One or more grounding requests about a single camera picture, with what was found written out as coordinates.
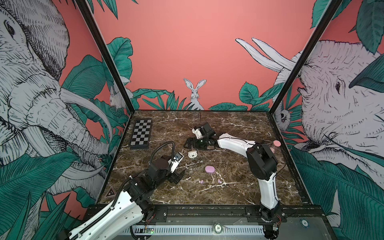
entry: white animal drawing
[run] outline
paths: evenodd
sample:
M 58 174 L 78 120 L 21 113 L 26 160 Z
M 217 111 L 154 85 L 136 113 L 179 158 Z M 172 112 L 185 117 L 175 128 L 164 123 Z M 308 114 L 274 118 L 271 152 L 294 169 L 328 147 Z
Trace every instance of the white animal drawing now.
M 120 76 L 120 79 L 124 86 L 131 82 L 128 78 L 123 76 Z M 126 108 L 124 98 L 122 97 L 122 94 L 120 94 L 120 90 L 116 82 L 114 81 L 113 84 L 114 85 L 109 90 L 109 93 L 111 94 L 109 97 L 109 100 L 111 102 L 110 105 L 115 106 L 117 108 Z M 133 93 L 129 89 L 125 88 L 125 91 L 127 92 L 129 98 L 133 98 Z
M 26 6 L 37 4 L 35 1 L 1 4 L 10 9 L 18 8 L 18 13 L 22 15 L 17 17 L 18 21 L 21 18 L 34 19 L 23 14 L 31 13 Z M 66 34 L 62 35 L 67 32 L 56 7 L 52 2 L 43 0 L 31 9 L 32 12 L 41 10 L 39 24 L 46 20 L 46 31 L 39 26 L 29 26 L 27 31 L 28 26 L 21 26 L 15 17 L 0 7 L 0 166 L 15 161 L 23 154 L 48 157 L 66 151 L 66 147 L 70 146 L 80 156 L 81 162 L 72 163 L 47 192 L 59 194 L 82 187 L 93 199 L 97 199 L 106 178 L 98 155 L 107 154 L 109 145 L 89 133 L 70 104 L 94 111 L 105 121 L 110 133 L 111 125 L 107 116 L 96 105 L 61 88 L 57 81 L 65 65 L 69 42 L 65 38 Z M 57 30 L 57 38 L 47 37 L 47 33 L 55 25 L 58 25 L 54 28 Z M 34 35 L 35 28 L 40 31 L 39 40 Z M 42 47 L 40 54 L 47 54 L 43 58 L 45 62 L 41 61 L 32 46 Z M 47 53 L 50 47 L 56 50 Z M 31 206 L 23 239 L 31 239 L 38 228 L 43 199 L 44 195 Z
M 275 84 L 285 82 L 301 53 L 288 60 L 268 44 L 256 38 L 252 40 L 273 61 L 245 41 L 236 39 L 258 63 L 279 71 Z M 384 188 L 382 166 L 344 151 L 326 137 L 344 147 L 384 156 L 384 95 L 361 86 L 348 88 L 349 83 L 379 56 L 379 53 L 367 51 L 361 43 L 319 41 L 298 75 L 304 86 L 298 91 L 302 95 L 302 124 L 309 138 L 304 143 L 308 145 L 306 150 L 313 155 L 317 152 L 316 157 L 321 160 L 342 163 L 353 170 L 359 166 Z M 287 112 L 283 114 L 284 109 L 279 111 L 281 117 L 290 119 Z
M 201 88 L 207 81 L 205 79 L 201 80 L 196 88 L 193 87 L 193 84 L 191 81 L 189 81 L 188 79 L 184 78 L 184 82 L 185 84 L 187 85 L 187 87 L 189 89 L 192 90 L 192 94 L 191 94 L 191 103 L 193 104 L 193 107 L 191 110 L 204 110 L 204 108 L 200 105 L 199 103 L 199 94 L 197 93 L 197 90 L 199 88 Z

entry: pink lid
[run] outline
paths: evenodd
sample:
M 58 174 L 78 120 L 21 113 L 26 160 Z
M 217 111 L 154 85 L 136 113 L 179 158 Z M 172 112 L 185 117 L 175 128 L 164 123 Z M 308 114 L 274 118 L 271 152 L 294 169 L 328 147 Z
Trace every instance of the pink lid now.
M 206 166 L 205 167 L 205 171 L 207 173 L 214 173 L 215 172 L 215 167 L 213 167 L 213 166 Z
M 278 140 L 274 140 L 273 141 L 273 145 L 275 145 L 276 147 L 280 147 L 281 146 L 281 142 L 278 141 Z

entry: elephant ear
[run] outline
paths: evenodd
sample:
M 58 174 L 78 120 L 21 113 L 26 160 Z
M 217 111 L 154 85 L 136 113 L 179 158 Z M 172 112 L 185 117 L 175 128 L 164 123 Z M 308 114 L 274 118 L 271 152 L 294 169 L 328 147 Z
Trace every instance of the elephant ear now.
M 45 69 L 58 80 L 70 41 L 63 17 L 52 0 L 1 0 L 0 6 L 15 18 Z
M 349 84 L 349 88 L 355 85 L 384 93 L 384 55 L 381 55 L 363 69 Z

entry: rabbit illustration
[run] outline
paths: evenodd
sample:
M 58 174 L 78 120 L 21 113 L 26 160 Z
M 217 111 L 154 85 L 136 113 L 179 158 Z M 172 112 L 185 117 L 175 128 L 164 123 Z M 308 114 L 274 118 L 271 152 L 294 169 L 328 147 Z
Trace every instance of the rabbit illustration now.
M 201 88 L 207 81 L 205 79 L 201 80 L 196 88 L 193 88 L 193 84 L 191 81 L 189 81 L 188 79 L 184 78 L 184 82 L 185 84 L 187 85 L 187 87 L 189 89 L 192 90 L 192 94 L 191 94 L 191 103 L 193 104 L 193 107 L 191 110 L 204 110 L 204 108 L 200 105 L 198 99 L 199 99 L 199 94 L 197 93 L 197 90 L 199 88 Z

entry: black frame post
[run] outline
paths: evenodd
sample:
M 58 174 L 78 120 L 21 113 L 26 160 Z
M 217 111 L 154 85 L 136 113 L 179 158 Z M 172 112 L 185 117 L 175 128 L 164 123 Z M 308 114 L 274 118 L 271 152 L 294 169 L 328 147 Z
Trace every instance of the black frame post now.
M 325 10 L 322 18 L 320 19 L 317 27 L 313 31 L 313 34 L 311 38 L 309 39 L 307 45 L 305 46 L 303 53 L 299 57 L 299 59 L 296 62 L 296 65 L 293 67 L 291 74 L 287 78 L 283 88 L 281 89 L 279 95 L 277 96 L 277 99 L 273 103 L 271 109 L 269 110 L 270 114 L 274 114 L 277 107 L 279 106 L 280 102 L 283 100 L 284 96 L 288 92 L 289 88 L 293 84 L 293 81 L 296 79 L 297 75 L 299 74 L 301 68 L 307 61 L 308 57 L 311 55 L 312 50 L 316 46 L 317 42 L 319 41 L 321 35 L 324 33 L 325 29 L 327 28 L 329 22 L 332 20 L 332 17 L 336 13 L 336 10 L 339 8 L 341 2 L 343 0 L 331 0 L 329 3 L 329 6 Z
M 125 90 L 124 85 L 121 82 L 120 75 L 116 69 L 115 63 L 113 62 L 113 59 L 111 55 L 109 54 L 107 45 L 104 42 L 104 39 L 99 31 L 99 28 L 97 27 L 97 24 L 93 18 L 93 15 L 91 11 L 88 8 L 88 5 L 86 3 L 86 0 L 76 0 L 77 6 L 80 9 L 81 14 L 83 15 L 83 18 L 85 22 L 88 25 L 89 30 L 91 31 L 91 34 L 99 48 L 99 51 L 101 52 L 101 56 L 103 57 L 109 71 L 111 72 L 111 75 L 113 77 L 113 80 L 116 82 L 120 93 L 122 94 L 122 97 L 124 98 L 125 104 L 127 105 L 130 115 L 132 115 L 135 112 L 135 108 L 133 107 L 128 94 Z

